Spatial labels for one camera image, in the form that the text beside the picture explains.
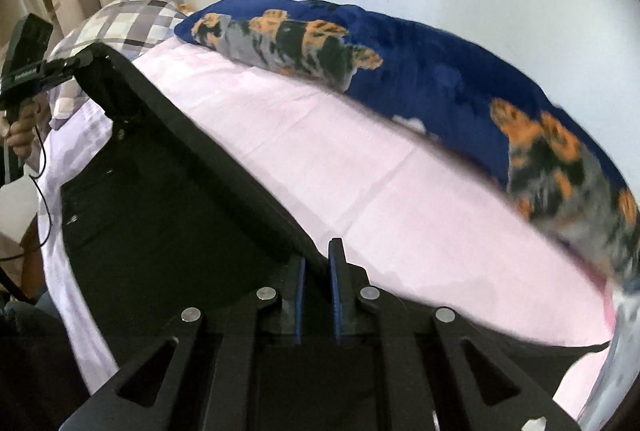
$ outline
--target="cable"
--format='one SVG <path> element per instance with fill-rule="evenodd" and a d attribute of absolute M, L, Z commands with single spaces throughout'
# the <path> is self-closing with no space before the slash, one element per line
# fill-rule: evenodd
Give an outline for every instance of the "cable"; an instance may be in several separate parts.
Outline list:
<path fill-rule="evenodd" d="M 41 176 L 44 174 L 44 170 L 47 168 L 47 152 L 44 151 L 44 142 L 42 141 L 42 136 L 40 135 L 40 131 L 38 130 L 37 127 L 34 127 L 34 130 L 36 132 L 36 135 L 38 136 L 38 141 L 40 142 L 40 150 L 42 151 L 43 162 L 42 162 L 42 169 L 40 170 L 40 173 L 36 176 L 29 175 L 29 178 L 33 182 L 33 185 L 36 186 L 36 189 L 38 190 L 40 197 L 42 198 L 42 202 L 44 203 L 44 207 L 47 209 L 47 216 L 49 217 L 49 231 L 47 232 L 47 236 L 45 237 L 44 241 L 41 244 L 39 244 L 35 249 L 29 249 L 28 251 L 24 251 L 22 252 L 22 254 L 18 254 L 15 256 L 0 258 L 0 263 L 6 263 L 7 261 L 14 261 L 15 259 L 20 259 L 21 257 L 25 257 L 26 255 L 31 254 L 31 252 L 39 251 L 42 247 L 45 246 L 47 241 L 49 241 L 49 237 L 51 236 L 51 231 L 53 230 L 53 219 L 51 218 L 51 211 L 49 210 L 49 205 L 47 205 L 47 200 L 44 197 L 42 189 L 40 189 L 40 186 L 38 185 L 38 179 L 41 178 Z"/>

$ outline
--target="bedding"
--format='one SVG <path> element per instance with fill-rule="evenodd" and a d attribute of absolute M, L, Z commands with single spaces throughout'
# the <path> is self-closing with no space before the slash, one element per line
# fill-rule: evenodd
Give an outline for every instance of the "bedding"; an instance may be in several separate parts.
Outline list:
<path fill-rule="evenodd" d="M 497 180 L 543 233 L 626 290 L 640 288 L 638 206 L 622 175 L 532 80 L 480 46 L 323 1 L 222 0 L 175 32 L 231 60 L 316 80 L 388 118 L 419 122 Z"/>
<path fill-rule="evenodd" d="M 115 0 L 62 39 L 48 59 L 68 58 L 102 42 L 132 61 L 173 35 L 185 17 L 171 0 Z M 86 100 L 74 78 L 49 91 L 50 126 L 62 127 Z"/>
<path fill-rule="evenodd" d="M 323 254 L 342 237 L 348 260 L 373 284 L 452 305 L 526 339 L 567 346 L 610 339 L 604 284 L 515 216 L 464 160 L 339 94 L 177 38 L 134 64 L 278 198 Z M 60 187 L 110 137 L 111 121 L 87 101 L 47 138 L 40 180 L 53 218 L 42 249 L 47 286 L 92 393 L 117 365 L 69 265 Z M 46 215 L 38 223 L 45 234 Z M 556 400 L 572 416 L 605 356 L 585 357 L 565 377 Z"/>

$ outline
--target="black mount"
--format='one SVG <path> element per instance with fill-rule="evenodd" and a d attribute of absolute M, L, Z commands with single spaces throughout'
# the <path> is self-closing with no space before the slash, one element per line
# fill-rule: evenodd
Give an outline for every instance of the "black mount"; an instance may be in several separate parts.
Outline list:
<path fill-rule="evenodd" d="M 229 308 L 222 335 L 207 336 L 206 315 L 195 308 L 176 316 L 62 431 L 579 430 L 552 395 L 570 364 L 593 348 L 564 348 L 562 365 L 553 366 L 545 347 L 514 347 L 449 307 L 415 310 L 372 287 L 362 268 L 347 264 L 340 239 L 329 254 L 331 343 L 303 332 L 309 282 L 304 259 L 293 257 L 279 289 L 252 291 Z M 196 351 L 199 339 L 209 340 L 209 351 Z M 330 363 L 340 354 L 344 378 L 337 379 Z M 358 371 L 355 363 L 365 366 Z M 342 400 L 356 409 L 334 411 Z M 342 420 L 323 421 L 314 405 Z"/>

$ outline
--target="triangular cutout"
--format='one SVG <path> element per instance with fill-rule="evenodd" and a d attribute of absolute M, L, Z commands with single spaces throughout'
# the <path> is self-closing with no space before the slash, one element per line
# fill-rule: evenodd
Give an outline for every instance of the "triangular cutout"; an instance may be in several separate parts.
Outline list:
<path fill-rule="evenodd" d="M 492 364 L 471 341 L 464 340 L 462 348 L 469 368 L 476 379 L 482 400 L 487 406 L 494 406 L 520 394 L 520 389 L 513 381 Z"/>
<path fill-rule="evenodd" d="M 160 393 L 176 346 L 176 341 L 167 340 L 120 388 L 118 396 L 143 407 L 152 407 Z"/>

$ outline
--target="blue edge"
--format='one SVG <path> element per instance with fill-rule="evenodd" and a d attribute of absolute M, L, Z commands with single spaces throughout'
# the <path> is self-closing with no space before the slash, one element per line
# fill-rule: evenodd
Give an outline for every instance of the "blue edge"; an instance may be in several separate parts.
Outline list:
<path fill-rule="evenodd" d="M 296 343 L 300 344 L 302 342 L 302 310 L 304 304 L 304 294 L 305 294 L 305 270 L 306 270 L 306 259 L 300 258 L 300 268 L 298 269 L 298 288 L 296 290 L 296 321 L 295 321 L 295 332 L 296 332 Z"/>
<path fill-rule="evenodd" d="M 340 305 L 340 291 L 338 290 L 338 273 L 335 270 L 335 257 L 329 251 L 329 274 L 331 276 L 331 296 L 334 304 L 334 335 L 338 344 L 342 342 L 342 305 Z"/>

